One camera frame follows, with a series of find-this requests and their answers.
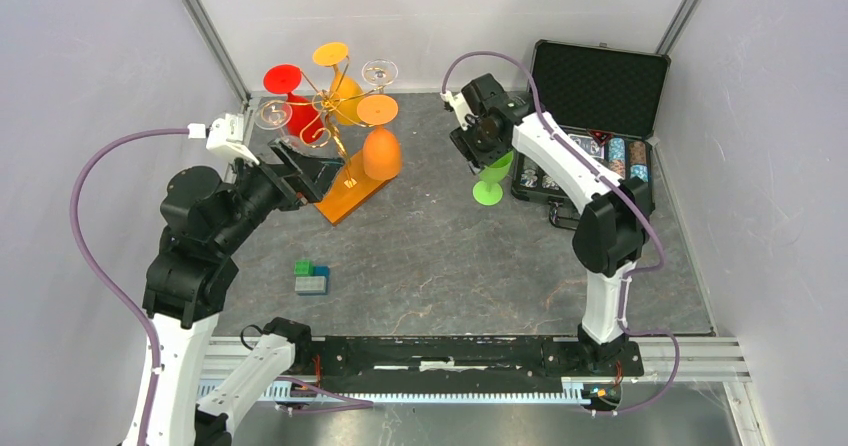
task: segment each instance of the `blue building block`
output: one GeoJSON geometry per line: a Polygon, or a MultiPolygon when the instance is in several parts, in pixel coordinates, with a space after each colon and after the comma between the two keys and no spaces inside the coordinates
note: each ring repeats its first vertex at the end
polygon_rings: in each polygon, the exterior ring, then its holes
{"type": "Polygon", "coordinates": [[[326,289],[330,289],[330,268],[327,266],[315,266],[312,271],[312,276],[323,276],[327,279],[326,289]]]}

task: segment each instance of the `case lid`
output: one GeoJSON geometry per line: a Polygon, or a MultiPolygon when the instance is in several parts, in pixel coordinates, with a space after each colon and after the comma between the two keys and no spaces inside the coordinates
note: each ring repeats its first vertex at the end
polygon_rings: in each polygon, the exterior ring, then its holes
{"type": "Polygon", "coordinates": [[[542,40],[533,55],[539,99],[561,126],[645,139],[671,60],[542,40]]]}

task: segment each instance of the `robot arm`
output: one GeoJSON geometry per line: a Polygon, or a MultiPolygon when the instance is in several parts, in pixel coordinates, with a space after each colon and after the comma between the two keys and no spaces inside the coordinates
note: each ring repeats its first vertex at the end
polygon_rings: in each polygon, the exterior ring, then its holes
{"type": "MultiPolygon", "coordinates": [[[[278,162],[257,159],[241,143],[241,117],[226,115],[209,128],[207,149],[233,161],[230,184],[206,166],[171,179],[160,211],[167,226],[159,254],[147,270],[142,306],[161,342],[161,367],[152,371],[147,355],[132,426],[123,444],[136,444],[151,374],[158,387],[146,444],[230,444],[244,415],[281,372],[308,362],[295,345],[308,327],[274,320],[265,326],[255,353],[214,392],[195,404],[203,358],[238,273],[231,259],[247,237],[274,210],[292,211],[318,202],[344,166],[338,158],[302,156],[269,145],[278,162]]],[[[204,138],[204,125],[190,125],[190,137],[204,138]]]]}
{"type": "MultiPolygon", "coordinates": [[[[648,185],[638,178],[622,180],[567,134],[559,129],[549,132],[534,111],[529,94],[506,93],[491,74],[471,81],[457,95],[443,93],[442,99],[460,123],[450,133],[451,140],[472,171],[514,149],[539,164],[582,213],[572,241],[577,258],[588,270],[586,312],[578,337],[590,345],[596,359],[614,354],[626,339],[617,318],[621,279],[636,266],[648,238],[632,212],[600,177],[619,184],[646,217],[650,214],[648,185]],[[581,155],[582,161],[574,154],[581,155]],[[598,173],[591,173],[586,162],[598,173]]],[[[542,115],[549,124],[556,124],[550,113],[542,115]]]]}

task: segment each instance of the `white wall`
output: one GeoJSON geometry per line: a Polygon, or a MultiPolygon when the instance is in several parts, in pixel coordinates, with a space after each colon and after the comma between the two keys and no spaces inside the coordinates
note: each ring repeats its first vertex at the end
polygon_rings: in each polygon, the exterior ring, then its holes
{"type": "Polygon", "coordinates": [[[703,0],[672,51],[664,170],[774,444],[844,444],[848,0],[703,0]]]}
{"type": "MultiPolygon", "coordinates": [[[[112,139],[236,107],[180,0],[0,0],[0,443],[123,439],[144,335],[77,252],[71,186],[112,139]]],[[[178,138],[119,151],[90,176],[82,226],[140,301],[167,181],[208,155],[178,138]]]]}
{"type": "MultiPolygon", "coordinates": [[[[312,65],[312,52],[343,41],[355,78],[366,61],[388,58],[400,70],[393,90],[435,91],[451,61],[471,50],[492,49],[528,64],[539,39],[653,52],[681,0],[202,1],[250,90],[263,90],[265,72],[280,63],[301,66],[327,87],[330,76],[312,65]]],[[[507,86],[526,84],[513,66],[487,61],[485,69],[457,70],[451,84],[461,86],[483,70],[507,86]]]]}

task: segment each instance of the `gray floor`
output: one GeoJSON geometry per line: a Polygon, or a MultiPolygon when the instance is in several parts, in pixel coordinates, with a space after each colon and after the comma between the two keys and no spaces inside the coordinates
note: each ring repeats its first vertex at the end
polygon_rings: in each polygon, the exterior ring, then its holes
{"type": "MultiPolygon", "coordinates": [[[[652,385],[630,385],[623,406],[644,401],[652,385]]],[[[372,410],[288,417],[257,403],[233,444],[337,446],[741,445],[721,384],[676,384],[651,407],[596,418],[564,405],[379,405],[372,410]]]]}
{"type": "MultiPolygon", "coordinates": [[[[404,170],[333,228],[315,208],[272,213],[235,256],[241,272],[227,295],[218,335],[275,316],[326,334],[574,334],[586,300],[585,271],[571,233],[551,227],[547,208],[508,193],[496,206],[471,197],[476,182],[448,139],[455,127],[435,94],[396,95],[390,125],[404,170]],[[327,296],[294,294],[294,262],[331,268],[327,296]]],[[[357,151],[367,131],[343,131],[357,151]]],[[[250,148],[268,154],[276,133],[255,130],[250,148]]],[[[659,168],[652,223],[668,255],[658,273],[634,278],[633,329],[705,333],[710,323],[659,168]]],[[[656,262],[652,245],[643,264],[656,262]]]]}

